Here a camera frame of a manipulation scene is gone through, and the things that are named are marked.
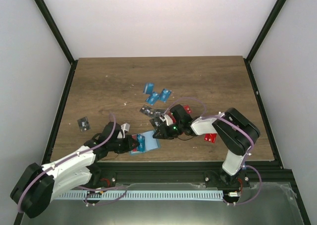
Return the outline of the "teal leather card holder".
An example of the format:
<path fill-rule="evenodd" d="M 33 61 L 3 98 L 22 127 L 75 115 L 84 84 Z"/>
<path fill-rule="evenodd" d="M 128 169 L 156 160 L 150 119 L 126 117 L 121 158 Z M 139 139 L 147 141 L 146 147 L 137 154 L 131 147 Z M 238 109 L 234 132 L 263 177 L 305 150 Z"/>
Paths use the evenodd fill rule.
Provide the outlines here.
<path fill-rule="evenodd" d="M 144 153 L 152 151 L 152 150 L 156 150 L 160 148 L 160 142 L 158 139 L 154 139 L 153 138 L 153 134 L 154 134 L 154 130 L 152 131 L 147 131 L 144 133 L 141 133 L 141 135 L 143 135 L 145 137 L 145 146 L 146 146 L 146 150 Z M 131 155 L 137 155 L 137 154 L 143 154 L 141 152 L 134 152 L 131 153 L 129 152 Z"/>

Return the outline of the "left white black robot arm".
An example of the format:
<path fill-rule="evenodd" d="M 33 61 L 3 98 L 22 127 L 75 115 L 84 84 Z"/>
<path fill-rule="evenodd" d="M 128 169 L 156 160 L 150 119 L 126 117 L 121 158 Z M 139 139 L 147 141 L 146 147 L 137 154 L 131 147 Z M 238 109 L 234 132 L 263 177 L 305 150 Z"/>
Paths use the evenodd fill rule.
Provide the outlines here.
<path fill-rule="evenodd" d="M 59 195 L 79 186 L 95 188 L 101 172 L 96 165 L 109 152 L 124 154 L 140 145 L 124 125 L 109 122 L 75 152 L 44 165 L 30 164 L 12 189 L 10 198 L 29 218 L 40 215 Z"/>

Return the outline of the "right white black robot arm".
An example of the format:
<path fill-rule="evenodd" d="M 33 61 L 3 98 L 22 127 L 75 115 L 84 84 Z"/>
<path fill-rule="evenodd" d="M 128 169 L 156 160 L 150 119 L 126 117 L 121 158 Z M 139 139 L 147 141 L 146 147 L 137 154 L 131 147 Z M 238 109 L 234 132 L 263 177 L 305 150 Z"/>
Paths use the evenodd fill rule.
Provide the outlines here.
<path fill-rule="evenodd" d="M 168 111 L 150 119 L 155 129 L 153 138 L 172 140 L 182 134 L 192 137 L 218 135 L 228 148 L 219 179 L 224 186 L 233 186 L 245 165 L 246 157 L 261 135 L 260 130 L 235 108 L 206 117 L 192 117 L 181 104 Z"/>

